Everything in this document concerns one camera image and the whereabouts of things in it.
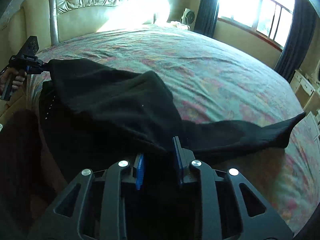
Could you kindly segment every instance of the dark blue curtain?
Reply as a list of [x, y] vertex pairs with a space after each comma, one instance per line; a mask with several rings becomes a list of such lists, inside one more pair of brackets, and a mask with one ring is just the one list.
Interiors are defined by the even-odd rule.
[[213, 37], [218, 18], [218, 0], [201, 0], [194, 32]]
[[294, 71], [303, 62], [316, 26], [317, 14], [307, 0], [295, 0], [292, 25], [275, 71], [291, 82]]

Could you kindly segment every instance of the mattress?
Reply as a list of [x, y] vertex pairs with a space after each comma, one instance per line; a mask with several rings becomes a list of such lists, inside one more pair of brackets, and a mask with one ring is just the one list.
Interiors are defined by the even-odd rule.
[[[271, 68], [219, 41], [176, 28], [93, 33], [38, 56], [46, 62], [87, 58], [120, 70], [153, 70], [173, 93], [182, 119], [196, 123], [245, 120], [266, 126], [303, 112], [290, 85]], [[27, 105], [36, 112], [45, 80], [50, 80], [47, 72], [28, 78]], [[320, 201], [320, 154], [309, 127], [308, 120], [302, 120], [285, 150], [211, 163], [217, 169], [239, 169], [295, 233]]]

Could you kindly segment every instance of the human hand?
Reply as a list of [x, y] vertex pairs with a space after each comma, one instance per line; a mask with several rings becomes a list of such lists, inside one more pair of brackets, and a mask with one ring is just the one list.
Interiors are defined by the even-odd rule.
[[16, 78], [12, 82], [12, 92], [17, 91], [20, 87], [23, 86], [23, 82], [25, 80], [25, 77], [27, 76], [27, 73], [21, 69], [20, 71], [17, 71], [15, 68], [9, 67], [3, 74], [0, 76], [0, 95], [2, 95], [2, 92], [4, 90], [4, 86], [10, 76], [10, 74], [15, 75]]

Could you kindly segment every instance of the tufted headboard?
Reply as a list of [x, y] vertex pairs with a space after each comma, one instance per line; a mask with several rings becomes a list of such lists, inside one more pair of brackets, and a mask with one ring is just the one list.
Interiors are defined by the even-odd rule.
[[168, 17], [169, 10], [158, 10], [152, 0], [25, 0], [9, 21], [9, 44], [17, 53], [34, 35], [41, 51], [85, 34], [166, 22]]

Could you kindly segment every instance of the silver stud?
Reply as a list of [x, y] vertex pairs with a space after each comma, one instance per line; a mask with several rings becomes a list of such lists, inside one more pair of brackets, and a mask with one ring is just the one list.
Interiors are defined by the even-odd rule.
[[82, 174], [83, 176], [88, 176], [88, 175], [91, 174], [91, 170], [89, 170], [89, 169], [84, 169], [83, 171], [81, 171], [81, 174]]
[[195, 167], [199, 167], [199, 166], [201, 166], [201, 161], [198, 161], [198, 160], [194, 160], [194, 161], [192, 161], [191, 162], [191, 164], [193, 165], [193, 166], [195, 166]]
[[128, 163], [127, 161], [119, 161], [118, 165], [119, 165], [120, 167], [126, 167], [126, 166], [129, 165], [129, 163]]
[[237, 169], [230, 169], [229, 170], [230, 175], [237, 176], [239, 174], [239, 171]]

